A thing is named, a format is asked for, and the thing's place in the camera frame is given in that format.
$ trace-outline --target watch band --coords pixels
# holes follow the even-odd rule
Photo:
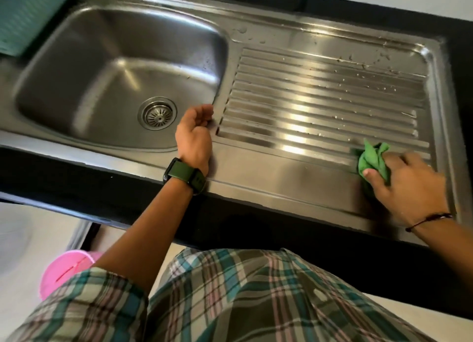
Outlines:
[[[163,176],[163,182],[168,182],[169,178],[174,177],[180,179],[194,190],[194,195],[200,194],[205,187],[204,174],[197,168],[188,166],[179,158],[174,158],[169,164]]]

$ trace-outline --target teal plastic container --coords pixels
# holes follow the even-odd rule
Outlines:
[[[0,53],[19,56],[65,0],[0,0]]]

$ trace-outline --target black string bracelet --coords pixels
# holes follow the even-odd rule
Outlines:
[[[453,215],[450,214],[450,213],[429,215],[424,220],[422,220],[421,222],[418,222],[417,224],[412,225],[411,227],[407,227],[406,231],[411,232],[413,228],[415,228],[416,226],[419,226],[420,224],[423,224],[424,222],[434,221],[434,220],[441,220],[441,219],[453,219]]]

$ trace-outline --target drain strainer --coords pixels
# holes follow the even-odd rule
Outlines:
[[[176,113],[176,106],[171,100],[164,97],[154,97],[146,100],[140,106],[138,121],[146,129],[161,130],[174,122]]]

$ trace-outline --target black countertop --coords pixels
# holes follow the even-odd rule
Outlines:
[[[467,154],[473,22],[346,0],[236,0],[428,37],[443,37],[451,60]],[[0,148],[0,198],[127,226],[161,184]],[[473,319],[473,296],[429,249],[214,195],[195,197],[175,241],[199,249],[280,249],[345,279],[363,292]]]

